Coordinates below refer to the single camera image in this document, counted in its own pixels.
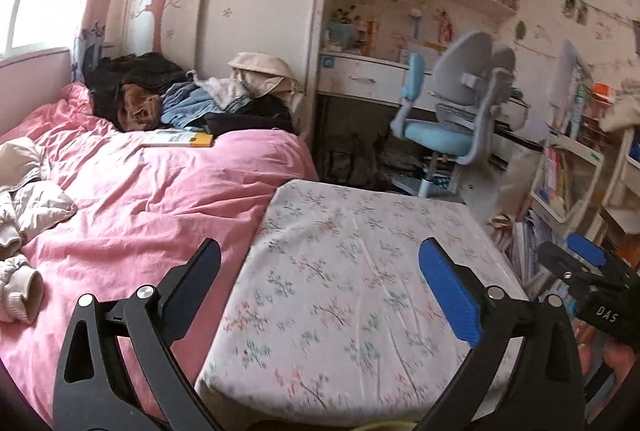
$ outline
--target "yellow book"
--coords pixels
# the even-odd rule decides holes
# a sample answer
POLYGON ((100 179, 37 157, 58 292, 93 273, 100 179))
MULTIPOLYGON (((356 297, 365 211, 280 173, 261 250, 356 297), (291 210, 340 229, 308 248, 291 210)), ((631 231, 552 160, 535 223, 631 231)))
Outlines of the yellow book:
POLYGON ((155 130, 143 138, 143 148, 210 148, 213 135, 184 130, 155 130))

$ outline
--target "window sill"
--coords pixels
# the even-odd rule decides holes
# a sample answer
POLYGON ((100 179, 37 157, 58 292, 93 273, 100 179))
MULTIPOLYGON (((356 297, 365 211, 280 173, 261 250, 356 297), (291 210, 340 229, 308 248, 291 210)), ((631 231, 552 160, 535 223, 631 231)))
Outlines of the window sill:
POLYGON ((44 57, 53 54, 63 54, 65 52, 69 52, 68 47, 45 48, 41 50, 34 50, 33 48, 31 48, 30 50, 25 50, 25 52, 23 53, 18 52, 4 58, 0 58, 0 68, 19 63, 21 61, 28 61, 29 59, 36 59, 38 57, 44 57))

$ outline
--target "brown clothing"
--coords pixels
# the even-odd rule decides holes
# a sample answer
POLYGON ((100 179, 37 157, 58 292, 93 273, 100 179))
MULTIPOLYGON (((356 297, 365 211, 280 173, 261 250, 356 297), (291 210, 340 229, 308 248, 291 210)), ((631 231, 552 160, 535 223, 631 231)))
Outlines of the brown clothing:
POLYGON ((138 85, 122 86, 122 108, 118 120, 125 132, 154 130, 160 123, 162 101, 138 85))

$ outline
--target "blue gripper pad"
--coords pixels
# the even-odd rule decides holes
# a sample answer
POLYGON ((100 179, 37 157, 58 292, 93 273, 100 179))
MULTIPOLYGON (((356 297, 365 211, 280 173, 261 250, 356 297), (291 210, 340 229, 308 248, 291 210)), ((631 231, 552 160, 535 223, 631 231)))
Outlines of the blue gripper pad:
POLYGON ((580 234, 569 234, 566 239, 566 245, 571 251, 586 259, 594 267, 602 267, 607 263, 604 251, 585 237, 580 236, 580 234))
POLYGON ((449 256, 430 238, 420 246, 418 263, 453 333, 475 348, 482 337, 480 307, 455 273, 449 256))

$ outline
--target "white tablecloth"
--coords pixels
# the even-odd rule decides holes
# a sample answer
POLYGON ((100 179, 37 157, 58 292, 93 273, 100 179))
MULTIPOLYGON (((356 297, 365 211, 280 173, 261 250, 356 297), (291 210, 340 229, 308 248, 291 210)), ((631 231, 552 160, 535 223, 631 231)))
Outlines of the white tablecloth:
MULTIPOLYGON (((464 205, 287 183, 255 236, 200 385, 303 423, 424 415, 468 352, 418 268, 430 236, 484 285, 526 298, 464 205)), ((482 414, 517 350, 508 348, 482 414)))

